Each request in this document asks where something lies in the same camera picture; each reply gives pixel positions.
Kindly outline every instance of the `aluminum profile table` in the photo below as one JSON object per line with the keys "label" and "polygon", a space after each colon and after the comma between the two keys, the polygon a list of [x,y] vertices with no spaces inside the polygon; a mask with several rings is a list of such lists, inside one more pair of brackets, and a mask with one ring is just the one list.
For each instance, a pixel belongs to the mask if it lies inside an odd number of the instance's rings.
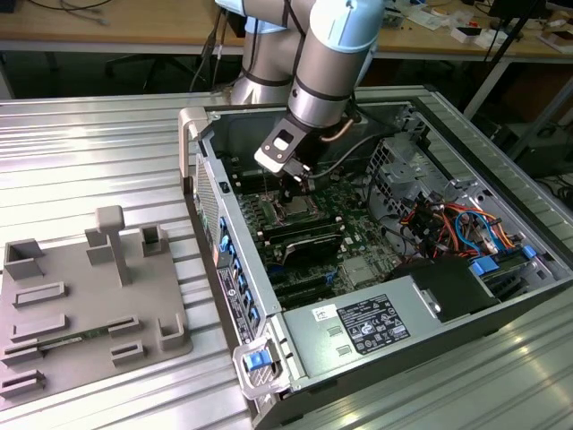
{"label": "aluminum profile table", "polygon": [[[569,247],[569,214],[548,202],[439,94],[420,96]],[[361,95],[369,90],[358,91]],[[0,428],[251,428],[230,351],[184,207],[177,113],[209,95],[19,100],[0,106],[0,243],[84,240],[94,208],[121,204],[127,228],[169,235],[194,345],[187,356],[0,413]],[[429,134],[435,140],[435,133]],[[463,175],[467,166],[441,159]],[[286,427],[295,429],[571,428],[573,290],[499,332],[373,385]]]}

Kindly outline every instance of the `white paper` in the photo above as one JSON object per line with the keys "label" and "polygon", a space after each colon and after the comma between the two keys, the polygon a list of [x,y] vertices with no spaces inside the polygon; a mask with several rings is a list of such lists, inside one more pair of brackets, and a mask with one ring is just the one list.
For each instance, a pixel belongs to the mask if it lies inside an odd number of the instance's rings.
{"label": "white paper", "polygon": [[410,13],[408,15],[408,20],[415,22],[416,24],[420,24],[422,27],[432,31],[441,27],[440,17],[434,16],[431,13],[426,13],[424,11],[415,11]]}
{"label": "white paper", "polygon": [[338,315],[337,306],[332,304],[322,307],[315,307],[314,309],[312,309],[312,314],[314,315],[314,319],[316,321],[328,320],[329,318],[334,318],[335,316]]}

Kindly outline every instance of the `metal bracket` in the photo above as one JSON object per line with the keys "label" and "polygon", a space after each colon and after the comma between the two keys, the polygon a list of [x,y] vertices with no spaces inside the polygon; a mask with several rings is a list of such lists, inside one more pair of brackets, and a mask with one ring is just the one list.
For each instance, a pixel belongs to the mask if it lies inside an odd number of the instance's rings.
{"label": "metal bracket", "polygon": [[310,169],[297,159],[293,159],[293,155],[306,135],[306,131],[283,118],[264,140],[254,158],[272,173],[278,174],[284,170],[296,181],[301,182]]}
{"label": "metal bracket", "polygon": [[273,341],[264,335],[243,345],[235,348],[233,351],[233,363],[235,364],[236,374],[239,377],[239,384],[243,395],[249,400],[255,400],[267,394],[275,394],[286,390],[290,387],[290,378],[284,366],[278,371],[277,377],[268,383],[255,386],[249,373],[244,367],[244,357],[254,352],[267,349],[274,363],[279,363],[279,355]]}
{"label": "metal bracket", "polygon": [[202,136],[210,121],[202,107],[186,107],[179,112],[179,171],[189,177],[189,134],[195,140]]}

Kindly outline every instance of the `robotic arm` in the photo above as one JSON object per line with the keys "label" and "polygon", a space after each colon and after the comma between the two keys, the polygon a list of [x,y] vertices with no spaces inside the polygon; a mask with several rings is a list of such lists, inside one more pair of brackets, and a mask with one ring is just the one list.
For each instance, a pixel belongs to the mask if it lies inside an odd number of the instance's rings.
{"label": "robotic arm", "polygon": [[312,153],[312,141],[339,123],[372,61],[383,0],[216,1],[249,16],[244,77],[234,87],[233,103],[288,97],[286,117],[254,157],[275,175],[288,173],[301,182],[310,172],[301,153]]}

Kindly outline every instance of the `warning label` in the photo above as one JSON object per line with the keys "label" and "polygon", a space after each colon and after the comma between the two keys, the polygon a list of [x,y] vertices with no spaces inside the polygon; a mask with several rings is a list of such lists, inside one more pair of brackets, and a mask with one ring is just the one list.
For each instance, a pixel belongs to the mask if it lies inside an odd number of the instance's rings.
{"label": "warning label", "polygon": [[338,309],[338,316],[356,351],[363,356],[410,337],[385,294],[342,307]]}

